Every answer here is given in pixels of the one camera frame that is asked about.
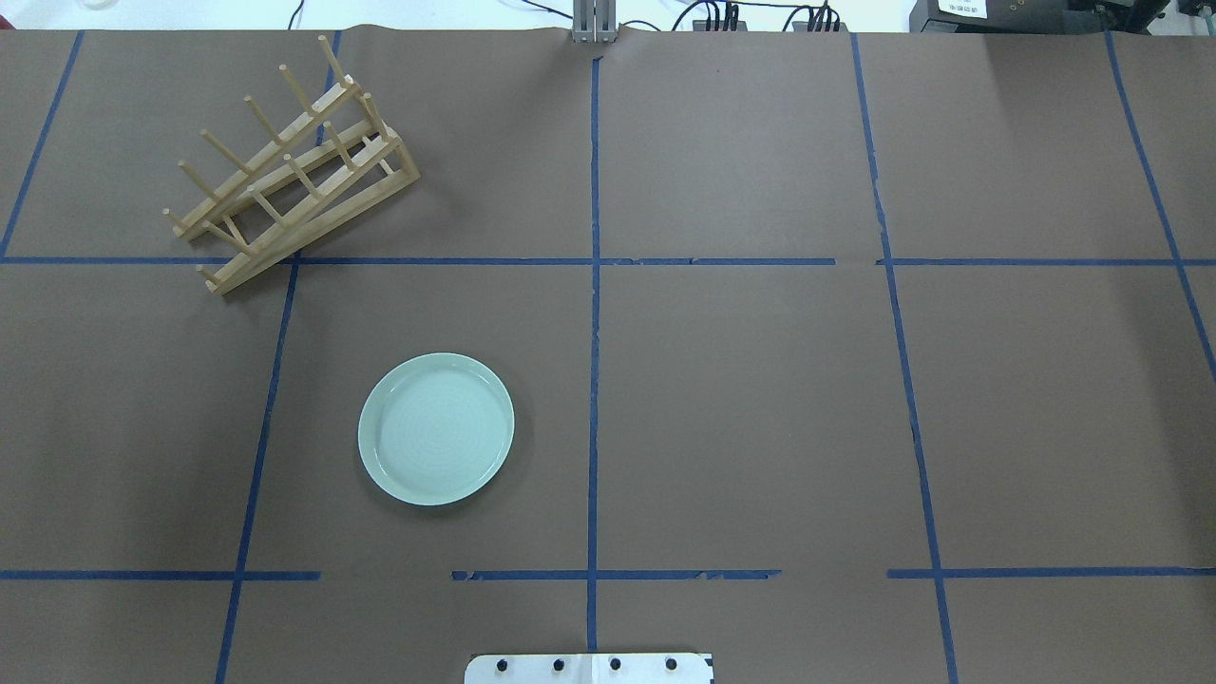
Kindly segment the wooden dish rack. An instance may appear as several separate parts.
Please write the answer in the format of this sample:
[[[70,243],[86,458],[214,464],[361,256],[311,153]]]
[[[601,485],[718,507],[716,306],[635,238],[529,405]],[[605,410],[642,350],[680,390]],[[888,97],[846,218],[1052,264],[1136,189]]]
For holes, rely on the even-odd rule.
[[[302,107],[294,120],[276,128],[255,99],[244,99],[269,138],[249,159],[212,131],[199,131],[233,168],[223,183],[208,183],[186,159],[178,161],[201,200],[182,215],[161,212],[175,237],[216,239],[235,252],[214,270],[197,267],[212,295],[229,295],[422,178],[407,142],[340,65],[333,40],[321,34],[317,43],[332,83],[316,99],[304,94],[289,66],[277,67]]]

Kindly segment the grey aluminium post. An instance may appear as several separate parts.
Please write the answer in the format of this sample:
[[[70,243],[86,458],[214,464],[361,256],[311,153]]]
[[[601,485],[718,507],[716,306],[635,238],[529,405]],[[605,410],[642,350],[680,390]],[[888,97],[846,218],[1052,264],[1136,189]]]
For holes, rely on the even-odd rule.
[[[573,43],[615,43],[619,35],[617,5],[617,0],[575,0],[572,4]]]

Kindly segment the pale green plate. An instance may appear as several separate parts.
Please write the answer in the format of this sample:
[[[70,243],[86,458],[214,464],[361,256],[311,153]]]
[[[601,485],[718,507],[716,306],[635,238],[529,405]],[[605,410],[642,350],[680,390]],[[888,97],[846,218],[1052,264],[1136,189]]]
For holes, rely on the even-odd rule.
[[[458,353],[429,353],[370,389],[359,415],[359,455],[370,480],[395,501],[443,506],[499,475],[514,428],[513,400],[499,372]]]

